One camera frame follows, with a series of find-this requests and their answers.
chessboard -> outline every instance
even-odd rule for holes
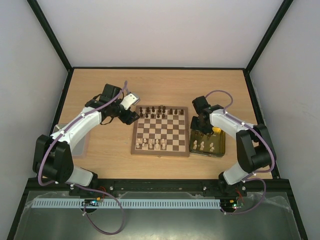
[[[137,105],[131,154],[189,157],[188,108]]]

wooden chessboard frame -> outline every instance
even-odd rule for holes
[[[158,105],[137,105],[135,108],[135,112],[136,113],[140,113],[140,107],[142,107],[142,109],[146,109],[147,107],[151,108],[155,107],[155,116],[157,115],[157,111],[158,111]],[[173,111],[175,109],[181,110],[183,109],[184,111],[184,145],[185,145],[185,150],[184,151],[167,151],[167,150],[163,150],[161,148],[161,144],[160,144],[160,150],[143,150],[143,149],[136,149],[136,140],[137,140],[137,130],[138,130],[138,123],[139,120],[136,120],[134,122],[133,125],[133,134],[132,134],[132,142],[131,142],[131,154],[133,155],[147,155],[147,156],[170,156],[170,157],[189,157],[190,152],[189,152],[189,114],[188,114],[188,108],[186,106],[165,106],[165,110],[169,111],[169,109],[173,109]]]

white wall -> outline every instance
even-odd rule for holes
[[[38,0],[72,66],[247,66],[283,0]]]
[[[295,0],[251,78],[309,239],[319,239],[320,1]]]
[[[0,239],[7,239],[67,71],[26,0],[0,1]]]

robotic arm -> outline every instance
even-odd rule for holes
[[[237,163],[230,169],[219,175],[220,191],[227,192],[229,188],[240,182],[252,172],[266,167],[272,163],[272,157],[276,159],[269,132],[264,124],[253,125],[245,123],[237,117],[227,113],[220,105],[211,106],[204,96],[192,101],[198,117],[192,121],[204,134],[210,134],[213,126],[225,131],[236,140]],[[271,149],[268,152],[265,144],[249,129],[253,128]]]
[[[139,115],[135,111],[131,111],[130,107],[137,104],[140,99],[131,92],[123,99],[116,99],[108,106],[102,107],[115,98],[120,91],[121,88],[106,84],[102,94],[88,101],[81,113],[64,128],[51,134],[51,136],[41,135],[35,145],[33,171],[39,173],[41,163],[49,146],[58,138],[43,166],[43,176],[58,183],[71,183],[82,186],[89,186],[94,183],[98,175],[74,166],[72,151],[92,128],[102,124],[107,117],[111,117],[109,123],[118,117],[127,125],[139,119]]]

wooden table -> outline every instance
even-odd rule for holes
[[[234,98],[229,112],[256,124],[242,70],[141,70],[141,69],[75,69],[65,99],[60,124],[70,122],[85,103],[100,94],[106,83],[123,87],[140,96],[142,105],[186,106],[189,122],[196,112],[192,100],[211,90],[228,91]],[[208,97],[212,105],[226,106],[230,99],[223,93]],[[99,125],[90,132],[85,158],[74,159],[75,165],[113,179],[217,179],[237,161],[236,141],[227,135],[226,153],[222,158],[131,155],[133,124],[119,119]],[[260,174],[272,178],[271,174]]]

